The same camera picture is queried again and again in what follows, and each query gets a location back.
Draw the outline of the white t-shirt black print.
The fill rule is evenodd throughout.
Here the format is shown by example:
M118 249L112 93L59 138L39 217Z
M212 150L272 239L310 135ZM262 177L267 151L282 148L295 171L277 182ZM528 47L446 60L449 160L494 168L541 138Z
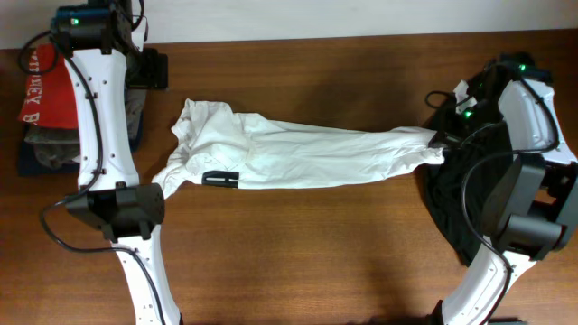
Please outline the white t-shirt black print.
M363 132L269 120L229 104L186 100L172 127L177 146L153 181L170 197L186 181L220 172L243 190L316 189L383 181L440 165L434 131Z

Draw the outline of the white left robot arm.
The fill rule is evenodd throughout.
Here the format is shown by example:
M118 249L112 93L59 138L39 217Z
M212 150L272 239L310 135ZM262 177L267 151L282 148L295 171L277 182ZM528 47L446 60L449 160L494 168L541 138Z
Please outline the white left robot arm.
M88 1L58 8L50 36L64 58L79 129L79 191L61 201L102 233L103 252L122 266L138 324L180 324L164 269L163 192L140 181L126 121L126 92L166 89L168 58L146 48L148 24L129 1Z

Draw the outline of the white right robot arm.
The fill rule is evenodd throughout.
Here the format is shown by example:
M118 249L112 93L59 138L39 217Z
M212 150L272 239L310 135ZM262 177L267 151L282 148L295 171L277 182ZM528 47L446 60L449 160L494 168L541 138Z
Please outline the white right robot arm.
M553 77L502 54L434 107L424 203L467 272L431 324L491 324L518 278L577 228L577 159L556 118Z

